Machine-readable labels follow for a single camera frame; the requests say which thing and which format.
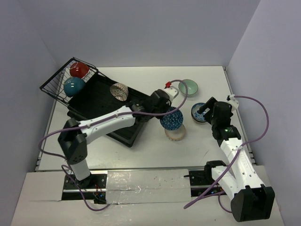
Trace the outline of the blue triangle patterned bowl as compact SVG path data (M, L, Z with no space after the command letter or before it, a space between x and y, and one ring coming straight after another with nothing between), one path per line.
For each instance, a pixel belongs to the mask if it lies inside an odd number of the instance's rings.
M160 119L160 124L166 130L177 130L183 124L183 114L180 110L177 110L171 114L165 115Z

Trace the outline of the white bowl orange rim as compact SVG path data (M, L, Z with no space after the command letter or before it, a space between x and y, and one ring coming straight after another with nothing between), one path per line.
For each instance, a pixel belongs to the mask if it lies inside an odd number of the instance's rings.
M167 130L165 129L165 135L168 139L172 141L179 141L182 140L186 135L186 128L182 124L178 129L176 130Z

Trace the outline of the brown patterned bowl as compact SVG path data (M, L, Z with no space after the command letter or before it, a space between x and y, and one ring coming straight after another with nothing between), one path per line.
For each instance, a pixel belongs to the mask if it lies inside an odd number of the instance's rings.
M128 87L122 83L115 83L109 88L110 93L119 101L126 101L128 98Z

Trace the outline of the teal bowl tan inside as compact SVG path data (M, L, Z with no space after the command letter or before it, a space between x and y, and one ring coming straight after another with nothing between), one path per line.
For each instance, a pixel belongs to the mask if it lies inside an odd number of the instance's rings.
M85 81L78 77L69 77L63 84L63 90L68 97L73 97L85 87Z

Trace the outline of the red floral bowl white inside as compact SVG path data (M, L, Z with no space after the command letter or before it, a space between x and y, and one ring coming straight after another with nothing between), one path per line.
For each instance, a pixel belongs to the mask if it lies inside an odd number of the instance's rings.
M83 62L75 62L70 66L70 75L82 79L89 72L89 67Z

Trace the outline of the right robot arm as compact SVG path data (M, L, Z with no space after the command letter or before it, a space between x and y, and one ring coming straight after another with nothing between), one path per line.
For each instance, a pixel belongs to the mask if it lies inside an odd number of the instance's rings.
M204 178L224 190L237 222L269 219L275 192L256 173L238 129L231 124L232 112L237 107L238 101L230 95L226 102L211 97L198 110L211 125L212 135L229 161L229 165L222 161L207 162Z

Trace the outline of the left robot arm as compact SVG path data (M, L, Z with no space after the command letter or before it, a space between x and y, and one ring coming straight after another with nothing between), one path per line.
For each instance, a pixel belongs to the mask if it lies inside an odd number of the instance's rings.
M145 100L132 101L106 115L85 121L69 119L60 132L58 143L73 171L76 184L85 188L92 182L86 161L88 144L116 130L163 117L177 95L175 88L158 89Z

